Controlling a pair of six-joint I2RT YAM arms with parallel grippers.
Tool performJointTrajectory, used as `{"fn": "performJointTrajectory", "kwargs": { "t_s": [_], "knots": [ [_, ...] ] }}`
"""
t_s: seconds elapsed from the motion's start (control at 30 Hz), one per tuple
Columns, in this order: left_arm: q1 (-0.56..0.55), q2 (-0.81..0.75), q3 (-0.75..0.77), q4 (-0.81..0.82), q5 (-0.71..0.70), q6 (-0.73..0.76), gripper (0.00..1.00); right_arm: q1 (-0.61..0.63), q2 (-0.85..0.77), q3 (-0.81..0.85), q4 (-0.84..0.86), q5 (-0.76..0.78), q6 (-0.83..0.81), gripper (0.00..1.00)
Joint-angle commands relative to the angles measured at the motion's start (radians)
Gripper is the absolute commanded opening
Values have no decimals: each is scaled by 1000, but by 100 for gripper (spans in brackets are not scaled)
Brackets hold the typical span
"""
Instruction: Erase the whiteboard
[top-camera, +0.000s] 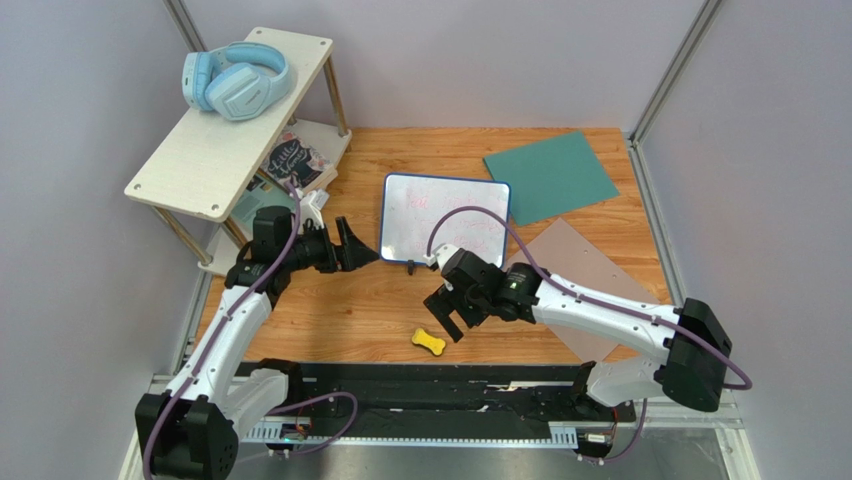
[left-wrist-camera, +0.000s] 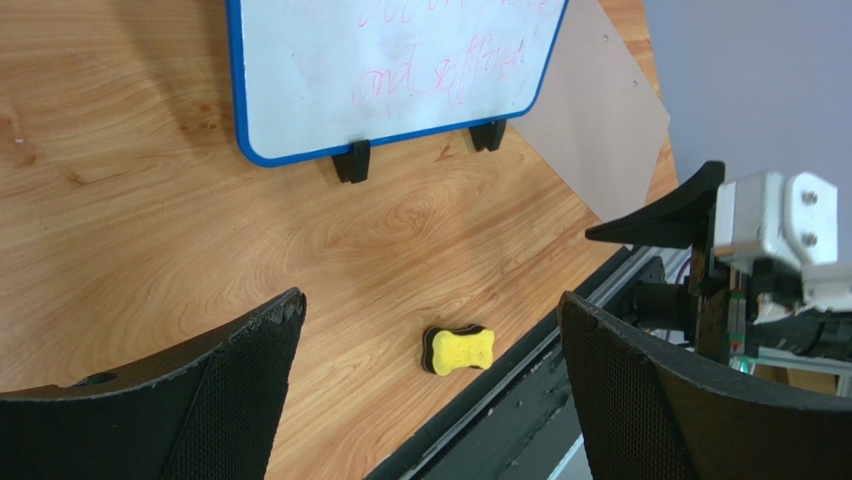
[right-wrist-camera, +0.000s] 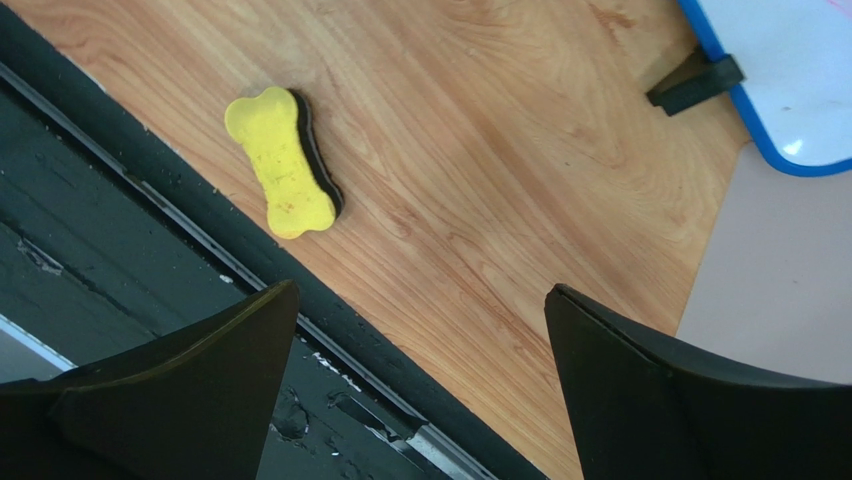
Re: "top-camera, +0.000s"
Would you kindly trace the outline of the yellow bone-shaped eraser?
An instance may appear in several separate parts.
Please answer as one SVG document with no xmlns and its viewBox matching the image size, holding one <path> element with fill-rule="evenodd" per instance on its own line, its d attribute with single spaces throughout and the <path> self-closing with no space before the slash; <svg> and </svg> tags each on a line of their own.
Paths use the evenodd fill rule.
<svg viewBox="0 0 852 480">
<path fill-rule="evenodd" d="M 423 328 L 417 328 L 411 336 L 411 343 L 415 346 L 428 350 L 432 355 L 439 357 L 446 349 L 446 342 L 431 335 Z"/>
</svg>

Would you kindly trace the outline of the blue framed whiteboard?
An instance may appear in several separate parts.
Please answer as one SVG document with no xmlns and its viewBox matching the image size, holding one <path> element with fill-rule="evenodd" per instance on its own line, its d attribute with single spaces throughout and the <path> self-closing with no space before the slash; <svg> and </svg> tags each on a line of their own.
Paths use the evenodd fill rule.
<svg viewBox="0 0 852 480">
<path fill-rule="evenodd" d="M 501 267 L 506 259 L 511 188 L 504 182 L 390 173 L 384 179 L 379 254 L 424 262 L 427 243 L 449 243 Z"/>
</svg>

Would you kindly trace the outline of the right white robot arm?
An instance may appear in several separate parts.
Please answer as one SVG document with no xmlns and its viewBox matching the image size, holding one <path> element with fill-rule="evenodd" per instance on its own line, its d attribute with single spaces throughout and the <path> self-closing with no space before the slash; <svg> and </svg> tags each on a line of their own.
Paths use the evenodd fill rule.
<svg viewBox="0 0 852 480">
<path fill-rule="evenodd" d="M 665 396 L 692 410 L 719 408 L 733 367 L 732 342 L 711 307 L 688 298 L 680 307 L 629 300 L 572 283 L 528 263 L 503 271 L 476 254 L 442 245 L 426 256 L 443 284 L 424 302 L 453 341 L 457 314 L 474 328 L 494 317 L 547 326 L 561 340 L 578 330 L 637 352 L 616 363 L 591 361 L 576 394 L 608 407 Z"/>
</svg>

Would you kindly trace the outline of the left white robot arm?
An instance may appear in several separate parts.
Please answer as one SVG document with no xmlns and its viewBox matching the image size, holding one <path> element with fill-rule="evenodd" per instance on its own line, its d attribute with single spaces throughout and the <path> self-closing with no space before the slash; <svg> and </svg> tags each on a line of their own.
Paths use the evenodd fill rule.
<svg viewBox="0 0 852 480">
<path fill-rule="evenodd" d="M 226 275 L 214 319 L 183 368 L 161 394 L 144 395 L 135 410 L 146 479 L 225 479 L 241 440 L 283 405 L 301 368 L 273 361 L 238 388 L 233 378 L 260 326 L 273 312 L 293 273 L 351 272 L 378 260 L 345 218 L 336 220 L 340 242 L 299 208 L 264 207 L 253 219 L 253 238 Z"/>
</svg>

